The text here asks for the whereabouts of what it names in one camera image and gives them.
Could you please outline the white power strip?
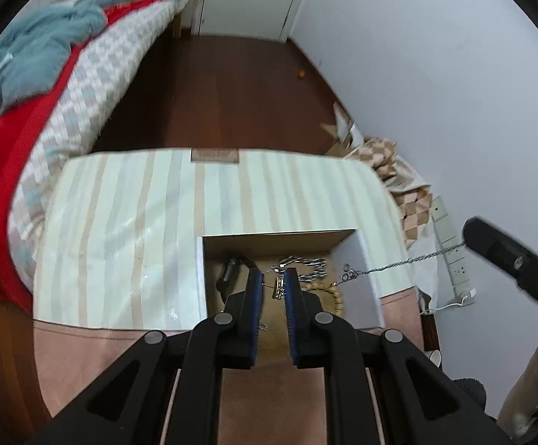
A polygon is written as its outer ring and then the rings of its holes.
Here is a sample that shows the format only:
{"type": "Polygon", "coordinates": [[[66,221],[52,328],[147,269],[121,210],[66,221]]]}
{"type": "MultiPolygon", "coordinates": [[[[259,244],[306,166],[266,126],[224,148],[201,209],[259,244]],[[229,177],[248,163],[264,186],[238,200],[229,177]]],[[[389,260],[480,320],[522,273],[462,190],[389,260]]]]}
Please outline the white power strip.
{"type": "Polygon", "coordinates": [[[441,258],[444,259],[450,278],[454,301],[474,288],[467,269],[465,244],[441,196],[436,196],[432,202],[431,217],[441,258]]]}

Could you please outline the open cardboard box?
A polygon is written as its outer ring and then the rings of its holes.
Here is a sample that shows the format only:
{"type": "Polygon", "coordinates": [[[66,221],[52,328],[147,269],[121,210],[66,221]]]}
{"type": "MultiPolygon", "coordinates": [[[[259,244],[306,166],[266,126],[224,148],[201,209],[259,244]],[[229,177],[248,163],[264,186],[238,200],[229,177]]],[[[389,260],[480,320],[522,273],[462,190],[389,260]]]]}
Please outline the open cardboard box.
{"type": "Polygon", "coordinates": [[[368,247],[358,229],[206,235],[197,239],[196,255],[209,314],[244,292],[250,274],[260,278],[258,366],[285,362],[297,353],[288,322],[297,302],[295,285],[315,295],[324,312],[357,330],[385,327],[378,287],[368,275],[368,247]]]}

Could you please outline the checkered bed sheet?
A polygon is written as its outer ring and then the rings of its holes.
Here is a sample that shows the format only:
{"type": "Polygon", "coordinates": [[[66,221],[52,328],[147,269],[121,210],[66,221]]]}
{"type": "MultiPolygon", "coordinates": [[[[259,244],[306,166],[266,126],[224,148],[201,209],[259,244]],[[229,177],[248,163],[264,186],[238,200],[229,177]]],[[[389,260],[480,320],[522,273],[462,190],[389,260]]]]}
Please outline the checkered bed sheet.
{"type": "Polygon", "coordinates": [[[7,224],[10,255],[17,277],[28,290],[33,289],[46,211],[64,166],[93,148],[142,58],[188,2],[159,0],[131,10],[80,50],[11,202],[7,224]]]}

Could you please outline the black smart band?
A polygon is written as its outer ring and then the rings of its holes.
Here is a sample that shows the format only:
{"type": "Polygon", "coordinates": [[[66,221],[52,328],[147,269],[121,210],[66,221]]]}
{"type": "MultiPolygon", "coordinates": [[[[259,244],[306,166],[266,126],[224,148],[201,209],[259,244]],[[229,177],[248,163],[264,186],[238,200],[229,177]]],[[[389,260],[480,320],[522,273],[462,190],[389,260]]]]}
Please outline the black smart band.
{"type": "Polygon", "coordinates": [[[248,269],[257,268],[254,261],[242,254],[231,254],[226,258],[222,273],[216,281],[216,289],[223,303],[227,302],[228,296],[239,277],[242,265],[245,265],[248,269]]]}

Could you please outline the teal blanket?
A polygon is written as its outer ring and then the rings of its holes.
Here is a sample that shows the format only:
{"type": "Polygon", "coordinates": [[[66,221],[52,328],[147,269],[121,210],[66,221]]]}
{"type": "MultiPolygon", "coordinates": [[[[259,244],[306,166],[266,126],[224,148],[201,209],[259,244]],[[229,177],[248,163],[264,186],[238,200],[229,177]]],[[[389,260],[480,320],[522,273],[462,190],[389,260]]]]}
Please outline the teal blanket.
{"type": "Polygon", "coordinates": [[[137,0],[61,0],[12,21],[0,35],[0,116],[51,92],[73,47],[100,34],[104,9],[137,0]]]}

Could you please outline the small silver earring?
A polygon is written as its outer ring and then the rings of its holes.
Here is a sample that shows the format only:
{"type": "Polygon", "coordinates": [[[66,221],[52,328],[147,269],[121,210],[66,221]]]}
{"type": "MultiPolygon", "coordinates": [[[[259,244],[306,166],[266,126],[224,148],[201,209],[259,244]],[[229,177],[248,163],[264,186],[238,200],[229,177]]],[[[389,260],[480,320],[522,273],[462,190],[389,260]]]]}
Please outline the small silver earring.
{"type": "Polygon", "coordinates": [[[275,283],[273,287],[272,299],[281,300],[283,299],[284,295],[284,279],[282,276],[277,276],[275,278],[275,283]]]}

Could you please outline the red quilt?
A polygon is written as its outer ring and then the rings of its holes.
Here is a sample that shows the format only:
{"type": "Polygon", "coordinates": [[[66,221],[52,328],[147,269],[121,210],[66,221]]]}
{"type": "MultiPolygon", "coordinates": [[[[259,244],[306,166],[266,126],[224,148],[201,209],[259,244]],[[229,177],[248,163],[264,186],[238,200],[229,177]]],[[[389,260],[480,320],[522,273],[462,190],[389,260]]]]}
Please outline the red quilt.
{"type": "MultiPolygon", "coordinates": [[[[155,1],[159,0],[130,1],[105,8],[108,23],[104,29],[129,11],[142,9],[155,1]]],[[[32,290],[23,285],[10,255],[7,224],[11,202],[31,150],[67,85],[80,50],[95,37],[73,47],[51,92],[26,99],[0,116],[0,301],[26,313],[33,311],[34,282],[32,290]]]]}

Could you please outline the brown checkered cloth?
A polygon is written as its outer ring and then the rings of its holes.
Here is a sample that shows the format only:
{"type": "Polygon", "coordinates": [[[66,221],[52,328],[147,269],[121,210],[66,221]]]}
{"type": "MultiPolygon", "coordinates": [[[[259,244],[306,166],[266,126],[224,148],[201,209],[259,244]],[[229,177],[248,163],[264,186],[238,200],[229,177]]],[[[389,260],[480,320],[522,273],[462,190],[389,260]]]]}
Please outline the brown checkered cloth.
{"type": "Polygon", "coordinates": [[[431,185],[402,158],[394,141],[367,138],[344,157],[367,164],[382,180],[399,208],[403,239],[411,247],[430,221],[434,200],[431,185]]]}

